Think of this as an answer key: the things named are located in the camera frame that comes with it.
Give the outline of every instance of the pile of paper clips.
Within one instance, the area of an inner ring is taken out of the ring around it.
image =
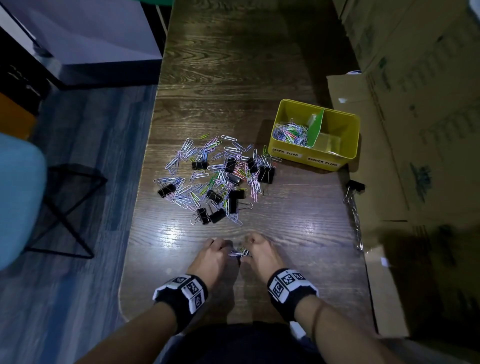
[[[208,136],[209,134],[202,135],[200,139]],[[222,144],[220,139],[231,142],[233,146],[224,146],[223,151],[211,157],[211,161],[224,158],[223,164],[210,165],[209,154]],[[253,203],[240,200],[244,200],[246,192],[250,190],[253,202],[257,202],[258,195],[262,193],[260,182],[272,183],[276,167],[273,161],[282,161],[267,154],[266,146],[260,156],[256,149],[251,157],[244,155],[252,148],[253,144],[243,147],[237,143],[237,139],[228,135],[220,138],[216,136],[203,146],[193,146],[193,140],[187,138],[172,161],[165,166],[170,177],[154,180],[161,187],[158,194],[181,208],[193,211],[193,218],[190,220],[192,225],[197,222],[203,225],[210,222],[215,224],[224,217],[243,225],[239,220],[239,211],[246,208],[251,210]],[[182,161],[192,163],[190,184],[186,186],[186,178],[177,176]],[[195,180],[204,177],[210,177],[210,181],[194,184]],[[250,188],[240,188],[242,182],[247,182]],[[208,206],[210,213],[202,205]]]
[[[280,125],[276,124],[273,130],[273,137],[282,142],[296,144],[298,146],[307,145],[308,128],[302,125],[297,125],[290,119],[290,124]]]

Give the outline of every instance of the dark wood grain surface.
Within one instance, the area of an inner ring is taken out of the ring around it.
[[[176,0],[125,258],[120,307],[131,319],[152,292],[185,272],[209,237],[238,246],[248,230],[274,241],[321,297],[372,329],[363,255],[342,204],[340,175],[282,162],[238,226],[228,219],[191,225],[192,213],[157,195],[152,182],[188,137],[231,135],[268,144],[283,98],[331,106],[325,76],[357,68],[330,0]],[[178,175],[189,177],[182,163]],[[199,324],[281,321],[249,267],[229,260]]]

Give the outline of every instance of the yellow box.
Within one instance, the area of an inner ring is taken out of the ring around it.
[[[312,114],[324,111],[322,127],[313,148],[276,140],[273,130],[277,124],[287,124],[290,119],[307,125]],[[303,102],[283,99],[270,134],[268,154],[324,170],[336,171],[355,158],[360,134],[360,119],[355,114],[322,108]]]

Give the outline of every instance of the right hand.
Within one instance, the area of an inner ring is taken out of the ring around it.
[[[265,284],[277,270],[287,267],[274,245],[257,232],[249,233],[243,246],[252,256],[243,256],[240,261],[250,264],[258,278]]]

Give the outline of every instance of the wristband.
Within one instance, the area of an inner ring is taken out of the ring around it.
[[[177,334],[192,320],[195,312],[205,303],[208,290],[205,283],[194,275],[183,274],[158,287],[153,300],[168,304],[177,318]]]
[[[316,287],[295,269],[279,269],[270,277],[267,287],[272,305],[287,322],[295,321],[295,308],[302,298],[311,294],[318,297]]]

